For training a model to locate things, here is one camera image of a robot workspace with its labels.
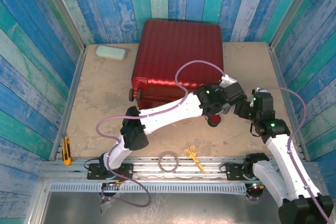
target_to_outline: metal grate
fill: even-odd
[[[100,192],[102,183],[58,182],[51,185],[50,191]]]
[[[143,183],[150,193],[180,194],[238,194],[244,195],[245,184],[242,183]],[[101,192],[102,183],[53,183],[50,191],[67,192]],[[116,192],[112,186],[106,192]],[[124,183],[120,191],[123,193],[144,193],[145,190],[134,183]]]

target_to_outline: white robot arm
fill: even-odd
[[[263,142],[270,149],[279,165],[283,179],[273,169],[268,158],[265,155],[258,156],[258,154],[251,154],[255,156],[244,160],[244,174],[258,177],[266,186],[278,204],[282,223],[325,223],[310,197],[307,187],[310,188],[328,216],[331,215],[333,202],[330,196],[322,196],[309,178],[291,142],[290,151],[298,169],[308,183],[307,186],[298,175],[288,154],[289,129],[283,120],[275,118],[273,98],[270,93],[257,89],[257,92],[254,92],[253,101],[248,102],[239,83],[229,76],[224,76],[220,85],[201,86],[190,93],[182,104],[180,104],[181,100],[148,110],[138,111],[135,106],[129,108],[126,115],[147,116],[137,120],[125,119],[123,121],[119,136],[120,143],[116,143],[113,151],[110,151],[109,159],[107,159],[107,154],[102,155],[106,169],[107,160],[109,160],[111,169],[119,168],[132,151],[140,150],[148,145],[146,137],[148,134],[163,126],[187,118],[225,114],[231,106],[235,105],[234,114],[251,121],[250,132],[252,133],[254,126],[255,132],[259,135],[252,134],[261,136]],[[153,113],[165,111],[177,104],[180,105],[174,110],[151,116]]]

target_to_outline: suitcase wheel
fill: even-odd
[[[220,115],[211,115],[208,119],[208,125],[211,127],[217,127],[219,123],[221,122]]]
[[[128,93],[128,100],[130,100],[130,102],[134,101],[134,91],[133,89],[130,89],[130,92]]]
[[[138,89],[138,93],[136,95],[136,101],[137,102],[141,102],[141,100],[142,100],[141,95],[142,95],[142,90]]]

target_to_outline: beige table surface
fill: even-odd
[[[67,129],[73,157],[96,157],[107,152],[115,141],[98,136],[96,124],[109,116],[125,115],[127,108],[136,105],[128,100],[128,92],[138,44],[112,45],[128,49],[123,61],[97,57],[97,46],[88,47]],[[225,42],[223,52],[225,72],[238,80],[249,100],[252,89],[278,85],[266,43]],[[276,117],[290,126],[281,92],[272,94]],[[255,152],[269,155],[261,138],[251,136],[249,121],[233,115],[233,110],[234,107],[228,115],[222,115],[216,128],[209,127],[203,117],[167,125],[148,135],[149,145],[131,156],[159,156],[164,151],[182,156],[192,144],[196,145],[198,156],[245,156]],[[121,122],[110,121],[101,130],[118,136]]]

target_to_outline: green soap bar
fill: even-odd
[[[123,60],[126,57],[126,50],[117,47],[98,46],[96,55],[113,60]]]

